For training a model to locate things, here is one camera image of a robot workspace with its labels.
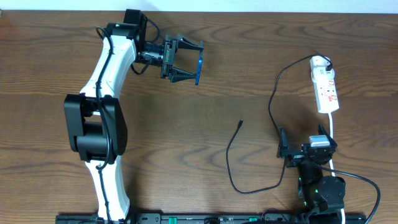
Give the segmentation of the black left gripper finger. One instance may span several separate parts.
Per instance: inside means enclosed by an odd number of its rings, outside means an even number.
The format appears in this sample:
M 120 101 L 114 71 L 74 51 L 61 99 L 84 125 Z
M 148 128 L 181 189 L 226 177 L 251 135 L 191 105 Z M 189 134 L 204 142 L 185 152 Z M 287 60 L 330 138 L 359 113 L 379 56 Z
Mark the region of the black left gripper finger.
M 171 83 L 176 83 L 184 80 L 189 80 L 189 79 L 197 79 L 196 73 L 191 73 L 182 69 L 179 69 L 177 67 L 172 67 L 170 69 L 169 73 L 169 80 Z
M 196 44 L 181 34 L 177 34 L 176 39 L 176 49 L 197 50 L 199 51 L 200 58 L 203 58 L 204 41 L 201 40 L 199 44 Z

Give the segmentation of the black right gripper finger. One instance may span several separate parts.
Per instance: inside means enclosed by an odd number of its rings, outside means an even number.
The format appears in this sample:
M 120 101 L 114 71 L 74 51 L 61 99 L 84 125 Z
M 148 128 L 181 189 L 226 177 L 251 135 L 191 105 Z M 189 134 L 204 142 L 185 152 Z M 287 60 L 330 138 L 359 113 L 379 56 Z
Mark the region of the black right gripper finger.
M 279 138 L 279 146 L 277 149 L 277 157 L 281 158 L 285 157 L 289 152 L 289 144 L 285 133 L 285 129 L 283 127 L 280 127 L 279 131 L 280 131 L 280 138 Z
M 330 146 L 331 147 L 336 147 L 336 142 L 335 140 L 331 137 L 330 133 L 323 127 L 322 124 L 318 125 L 318 134 L 320 136 L 326 136 L 326 138 L 328 139 Z

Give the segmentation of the blue Galaxy smartphone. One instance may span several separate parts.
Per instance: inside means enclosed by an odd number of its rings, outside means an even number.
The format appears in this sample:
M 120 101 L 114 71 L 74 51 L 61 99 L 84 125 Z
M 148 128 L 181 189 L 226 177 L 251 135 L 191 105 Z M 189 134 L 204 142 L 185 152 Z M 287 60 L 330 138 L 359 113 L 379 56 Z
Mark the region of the blue Galaxy smartphone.
M 195 75 L 195 84 L 196 84 L 196 85 L 199 85 L 199 82 L 200 82 L 202 65 L 203 65 L 203 58 L 200 57 L 200 58 L 198 59 L 198 63 L 197 63 L 197 72 L 196 72 L 196 75 Z

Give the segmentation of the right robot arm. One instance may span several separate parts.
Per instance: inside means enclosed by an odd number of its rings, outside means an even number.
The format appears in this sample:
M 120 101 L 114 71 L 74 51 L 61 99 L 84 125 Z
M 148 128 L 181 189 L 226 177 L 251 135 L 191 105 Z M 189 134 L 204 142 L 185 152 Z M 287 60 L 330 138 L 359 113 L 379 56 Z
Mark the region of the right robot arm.
M 318 219 L 336 222 L 341 209 L 345 207 L 346 182 L 341 177 L 323 175 L 321 165 L 329 163 L 336 152 L 337 143 L 322 125 L 318 134 L 309 137 L 300 150 L 290 150 L 285 129 L 281 127 L 277 157 L 284 159 L 288 168 L 298 169 L 298 195 L 305 205 L 300 218 L 305 223 Z

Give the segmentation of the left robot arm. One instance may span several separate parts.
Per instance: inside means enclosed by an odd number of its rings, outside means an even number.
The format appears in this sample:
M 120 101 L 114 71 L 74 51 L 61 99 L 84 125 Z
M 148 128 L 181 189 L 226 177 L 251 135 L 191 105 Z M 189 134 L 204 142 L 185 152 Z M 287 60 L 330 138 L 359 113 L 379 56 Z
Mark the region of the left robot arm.
M 94 72 L 78 94 L 68 94 L 64 112 L 71 150 L 88 168 L 96 190 L 98 211 L 89 222 L 131 223 L 121 158 L 127 146 L 127 124 L 119 102 L 128 71 L 143 64 L 160 68 L 160 76 L 176 83 L 200 81 L 204 43 L 181 34 L 162 42 L 146 40 L 151 20 L 140 10 L 128 9 L 122 22 L 96 27 L 103 49 Z

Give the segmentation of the white USB charger plug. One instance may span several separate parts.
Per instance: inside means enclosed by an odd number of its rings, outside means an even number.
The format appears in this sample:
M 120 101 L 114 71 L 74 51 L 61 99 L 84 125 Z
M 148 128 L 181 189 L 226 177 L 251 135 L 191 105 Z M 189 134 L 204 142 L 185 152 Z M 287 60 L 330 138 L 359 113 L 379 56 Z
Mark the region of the white USB charger plug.
M 325 67 L 326 70 L 331 70 L 333 68 L 333 64 L 328 57 L 316 55 L 310 59 L 310 68 L 311 70 L 314 70 L 316 67 Z

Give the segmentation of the white power strip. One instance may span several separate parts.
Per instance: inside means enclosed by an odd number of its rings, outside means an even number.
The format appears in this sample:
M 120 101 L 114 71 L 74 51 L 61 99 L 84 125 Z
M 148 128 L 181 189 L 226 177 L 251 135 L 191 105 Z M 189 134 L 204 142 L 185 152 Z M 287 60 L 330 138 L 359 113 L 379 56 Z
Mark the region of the white power strip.
M 314 67 L 311 78 L 314 85 L 315 99 L 319 113 L 332 113 L 339 109 L 335 86 L 335 71 L 326 71 L 326 67 Z

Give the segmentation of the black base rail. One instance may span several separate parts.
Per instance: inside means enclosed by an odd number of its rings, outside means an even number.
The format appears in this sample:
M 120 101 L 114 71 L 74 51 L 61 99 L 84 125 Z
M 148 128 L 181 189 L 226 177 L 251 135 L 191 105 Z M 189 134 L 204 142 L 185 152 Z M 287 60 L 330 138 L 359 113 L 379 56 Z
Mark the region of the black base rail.
M 346 214 L 345 223 L 365 223 L 366 217 L 361 214 Z M 97 215 L 57 215 L 55 223 L 106 223 Z M 238 223 L 341 223 L 336 214 L 315 215 L 307 220 L 305 215 L 270 212 L 256 214 L 206 214 L 206 215 L 162 215 L 159 213 L 137 213 L 127 216 L 126 220 L 113 219 L 112 223 L 131 224 L 238 224 Z

